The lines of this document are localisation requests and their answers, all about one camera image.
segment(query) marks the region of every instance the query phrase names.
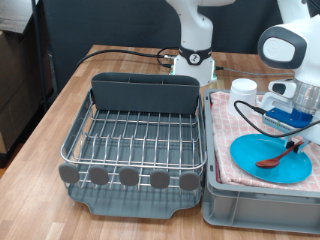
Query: brown spoon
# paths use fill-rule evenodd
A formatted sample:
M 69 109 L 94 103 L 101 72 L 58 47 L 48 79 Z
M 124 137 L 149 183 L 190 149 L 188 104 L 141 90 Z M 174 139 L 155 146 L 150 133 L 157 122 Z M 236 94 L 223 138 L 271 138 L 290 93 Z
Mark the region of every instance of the brown spoon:
M 262 160 L 259 162 L 256 162 L 256 166 L 259 168 L 274 168 L 280 164 L 280 159 L 283 158 L 285 155 L 287 155 L 289 152 L 291 152 L 296 146 L 302 145 L 303 142 L 300 141 L 293 145 L 291 148 L 287 149 L 284 153 L 279 155 L 278 157 L 267 159 L 267 160 Z

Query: blue object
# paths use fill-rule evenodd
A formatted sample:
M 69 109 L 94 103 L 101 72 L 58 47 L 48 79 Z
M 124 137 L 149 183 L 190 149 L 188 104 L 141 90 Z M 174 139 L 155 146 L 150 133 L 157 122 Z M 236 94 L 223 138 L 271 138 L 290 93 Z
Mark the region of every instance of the blue object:
M 266 115 L 295 128 L 303 128 L 309 125 L 313 118 L 311 114 L 300 112 L 297 109 L 293 109 L 290 114 L 278 108 L 273 108 Z
M 262 169 L 256 162 L 274 158 L 287 149 L 281 138 L 271 138 L 261 134 L 245 135 L 233 141 L 230 153 L 233 160 L 245 172 L 273 183 L 297 183 L 308 178 L 312 163 L 305 153 L 288 153 L 275 168 Z

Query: wooden table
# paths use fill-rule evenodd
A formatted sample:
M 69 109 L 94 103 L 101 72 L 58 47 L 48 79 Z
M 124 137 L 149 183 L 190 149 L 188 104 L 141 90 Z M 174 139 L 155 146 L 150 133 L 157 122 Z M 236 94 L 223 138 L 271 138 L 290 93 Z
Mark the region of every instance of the wooden table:
M 94 46 L 90 52 L 119 47 Z M 144 53 L 157 49 L 121 48 Z M 258 56 L 213 53 L 218 66 L 242 71 L 273 73 Z M 83 63 L 63 89 L 0 181 L 0 239 L 318 239 L 317 236 L 273 231 L 214 227 L 202 217 L 201 204 L 176 212 L 169 220 L 102 217 L 68 197 L 59 177 L 61 145 L 99 72 L 167 74 L 156 59 L 126 54 L 98 55 Z M 238 77 L 218 72 L 213 88 L 230 88 Z M 259 90 L 279 77 L 250 77 Z

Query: black wall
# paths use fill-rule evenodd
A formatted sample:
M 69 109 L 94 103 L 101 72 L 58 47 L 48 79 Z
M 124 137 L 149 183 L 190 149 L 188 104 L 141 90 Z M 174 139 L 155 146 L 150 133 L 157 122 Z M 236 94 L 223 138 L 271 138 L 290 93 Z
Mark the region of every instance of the black wall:
M 58 89 L 93 44 L 172 47 L 180 21 L 165 0 L 43 0 Z M 213 51 L 256 53 L 264 30 L 282 22 L 276 0 L 200 8 L 214 24 Z

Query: wire rack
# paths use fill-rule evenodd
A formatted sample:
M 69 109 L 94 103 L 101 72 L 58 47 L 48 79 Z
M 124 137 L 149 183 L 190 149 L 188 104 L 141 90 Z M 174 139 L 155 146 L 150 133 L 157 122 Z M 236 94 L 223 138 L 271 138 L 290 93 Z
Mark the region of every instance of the wire rack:
M 198 114 L 101 111 L 90 98 L 72 147 L 65 151 L 65 143 L 61 155 L 77 167 L 81 189 L 97 187 L 89 174 L 89 169 L 97 165 L 103 166 L 110 176 L 106 184 L 109 190 L 115 185 L 126 188 L 119 178 L 121 167 L 138 171 L 138 191 L 151 187 L 150 174 L 159 169 L 170 176 L 168 188 L 180 188 L 183 173 L 202 174 L 205 158 L 200 139 Z

